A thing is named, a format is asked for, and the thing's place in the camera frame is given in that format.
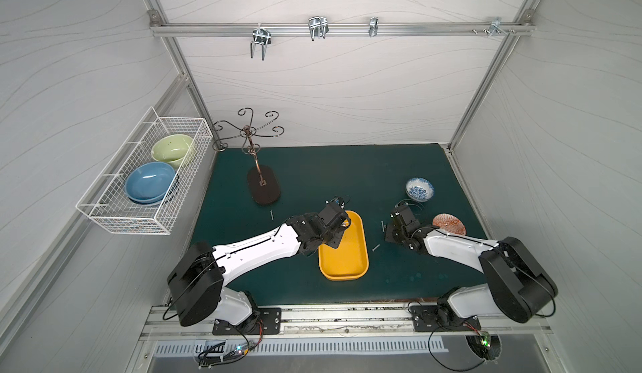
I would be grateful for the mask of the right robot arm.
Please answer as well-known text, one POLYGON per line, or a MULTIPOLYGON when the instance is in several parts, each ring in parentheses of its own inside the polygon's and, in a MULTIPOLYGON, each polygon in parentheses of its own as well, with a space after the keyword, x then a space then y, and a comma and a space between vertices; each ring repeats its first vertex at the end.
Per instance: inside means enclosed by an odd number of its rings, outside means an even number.
POLYGON ((459 326, 467 318, 499 314, 524 324, 534 316, 552 316, 553 312, 541 312, 548 304, 557 309, 557 285, 517 238, 496 241, 453 234, 441 226, 422 224, 408 204, 399 204, 386 226, 386 241, 418 254, 449 259, 484 275, 484 284, 455 288, 438 299, 440 326, 459 326))

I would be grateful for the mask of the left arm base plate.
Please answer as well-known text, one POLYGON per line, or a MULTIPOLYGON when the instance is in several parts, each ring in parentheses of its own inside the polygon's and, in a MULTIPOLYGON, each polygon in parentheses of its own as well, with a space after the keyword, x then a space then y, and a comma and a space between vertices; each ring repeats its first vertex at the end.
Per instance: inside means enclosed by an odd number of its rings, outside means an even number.
POLYGON ((214 336, 277 335, 281 331, 281 318, 281 308, 258 308, 245 321, 236 326, 227 321, 215 320, 212 334, 214 336))

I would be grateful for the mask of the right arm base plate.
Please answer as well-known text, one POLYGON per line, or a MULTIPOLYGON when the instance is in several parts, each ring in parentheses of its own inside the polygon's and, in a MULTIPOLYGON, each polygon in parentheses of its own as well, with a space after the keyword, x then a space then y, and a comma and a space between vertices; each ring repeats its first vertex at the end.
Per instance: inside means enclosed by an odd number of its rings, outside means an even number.
POLYGON ((476 317, 464 318, 457 316, 447 306, 410 303, 406 306, 406 309, 411 314, 415 332, 471 331, 478 333, 482 331, 480 322, 476 317))

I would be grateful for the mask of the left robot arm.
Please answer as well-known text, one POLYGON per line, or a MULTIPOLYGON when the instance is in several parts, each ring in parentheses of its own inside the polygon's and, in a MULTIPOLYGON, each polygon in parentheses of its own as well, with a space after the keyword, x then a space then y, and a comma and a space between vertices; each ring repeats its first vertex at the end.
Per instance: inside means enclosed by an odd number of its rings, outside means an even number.
POLYGON ((318 213, 292 216, 276 229, 250 239, 216 246, 197 242, 167 278, 172 298, 167 309, 175 311, 183 327, 212 317, 242 333, 252 331, 261 318, 259 308, 250 294, 227 286, 276 260, 310 255, 322 245, 336 249, 350 226, 344 199, 335 197, 318 213))

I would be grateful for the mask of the yellow plastic storage box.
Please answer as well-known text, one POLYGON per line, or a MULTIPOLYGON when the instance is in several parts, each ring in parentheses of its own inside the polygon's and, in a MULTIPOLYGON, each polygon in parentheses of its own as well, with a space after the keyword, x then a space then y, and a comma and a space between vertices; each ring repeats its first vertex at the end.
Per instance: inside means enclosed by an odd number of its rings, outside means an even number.
POLYGON ((348 211, 351 225, 344 231, 337 249, 324 244, 319 248, 319 270, 331 281, 359 279, 369 269, 369 256, 361 216, 348 211))

